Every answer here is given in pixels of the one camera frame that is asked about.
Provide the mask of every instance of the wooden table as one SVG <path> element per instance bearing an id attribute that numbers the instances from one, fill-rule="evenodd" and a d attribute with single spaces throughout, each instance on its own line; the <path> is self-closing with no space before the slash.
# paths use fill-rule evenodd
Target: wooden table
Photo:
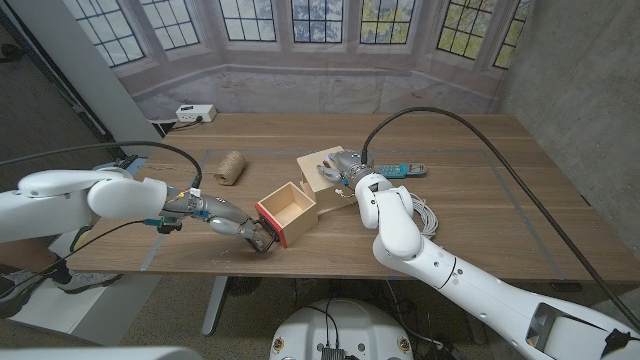
<path id="1" fill-rule="evenodd" d="M 605 280 L 640 279 L 640 263 L 514 117 L 464 117 L 502 152 Z M 218 114 L 212 123 L 172 133 L 164 143 L 190 153 L 205 172 L 213 171 L 227 151 L 242 152 L 248 166 L 234 186 L 221 186 L 213 175 L 205 174 L 201 189 L 256 216 L 257 201 L 288 181 L 300 181 L 296 158 L 338 145 L 361 149 L 369 132 L 385 118 Z M 378 133 L 369 150 L 377 164 L 427 165 L 426 177 L 393 182 L 427 199 L 440 221 L 434 241 L 454 255 L 505 280 L 590 280 L 495 156 L 456 121 L 440 115 L 406 115 Z M 136 178 L 182 187 L 190 184 L 192 170 L 179 155 L 159 149 Z M 101 219 L 92 233 L 124 221 Z M 353 205 L 320 216 L 289 249 L 275 244 L 259 255 L 246 241 L 215 234 L 207 224 L 187 219 L 182 231 L 166 237 L 153 227 L 126 227 L 74 255 L 68 265 L 76 271 L 111 273 L 405 277 L 375 260 L 371 250 L 375 236 L 376 231 L 364 228 Z"/>

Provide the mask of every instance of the blue tool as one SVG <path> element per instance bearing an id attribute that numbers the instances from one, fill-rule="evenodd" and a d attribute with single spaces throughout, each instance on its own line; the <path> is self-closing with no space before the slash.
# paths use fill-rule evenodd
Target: blue tool
<path id="1" fill-rule="evenodd" d="M 427 166 L 422 163 L 406 163 L 378 166 L 378 174 L 387 179 L 404 179 L 407 176 L 423 175 L 427 173 Z"/>

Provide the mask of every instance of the white cable coil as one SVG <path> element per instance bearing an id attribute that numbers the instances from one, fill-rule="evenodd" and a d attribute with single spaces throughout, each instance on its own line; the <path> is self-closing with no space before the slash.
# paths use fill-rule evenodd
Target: white cable coil
<path id="1" fill-rule="evenodd" d="M 421 199 L 418 195 L 411 193 L 411 201 L 413 202 L 413 209 L 420 214 L 420 218 L 424 223 L 421 234 L 431 240 L 432 237 L 436 236 L 436 229 L 438 228 L 436 214 L 427 206 L 427 201 Z"/>

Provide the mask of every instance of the table leg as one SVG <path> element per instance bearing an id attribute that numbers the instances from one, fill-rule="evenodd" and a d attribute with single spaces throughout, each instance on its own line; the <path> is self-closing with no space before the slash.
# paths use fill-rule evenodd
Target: table leg
<path id="1" fill-rule="evenodd" d="M 213 335 L 218 315 L 222 309 L 222 297 L 224 296 L 224 288 L 227 286 L 227 279 L 229 279 L 228 276 L 216 276 L 216 280 L 213 282 L 207 313 L 202 324 L 202 334 L 204 336 Z"/>
<path id="2" fill-rule="evenodd" d="M 467 313 L 467 323 L 469 324 L 469 329 L 471 329 L 473 342 L 478 345 L 486 344 L 487 333 L 484 331 L 484 323 L 469 313 Z"/>

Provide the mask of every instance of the window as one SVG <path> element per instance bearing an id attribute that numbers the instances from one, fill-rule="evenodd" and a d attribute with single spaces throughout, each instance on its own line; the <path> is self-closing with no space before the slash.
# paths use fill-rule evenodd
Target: window
<path id="1" fill-rule="evenodd" d="M 231 41 L 276 41 L 271 0 L 220 0 Z"/>
<path id="2" fill-rule="evenodd" d="M 364 0 L 361 44 L 406 44 L 414 0 Z"/>
<path id="3" fill-rule="evenodd" d="M 291 0 L 293 41 L 342 42 L 343 0 Z"/>
<path id="4" fill-rule="evenodd" d="M 144 57 L 116 0 L 64 2 L 110 67 Z"/>
<path id="5" fill-rule="evenodd" d="M 496 0 L 451 0 L 438 49 L 475 60 Z"/>
<path id="6" fill-rule="evenodd" d="M 507 35 L 505 35 L 502 46 L 500 47 L 500 52 L 498 53 L 498 57 L 494 64 L 495 66 L 503 69 L 509 68 L 511 56 L 513 55 L 513 51 L 516 49 L 518 38 L 520 38 L 520 33 L 524 27 L 524 22 L 527 20 L 529 5 L 531 5 L 531 0 L 520 0 L 518 8 L 516 9 L 515 14 L 513 14 L 509 31 L 507 31 Z"/>
<path id="7" fill-rule="evenodd" d="M 184 0 L 140 0 L 140 3 L 165 50 L 199 42 Z"/>

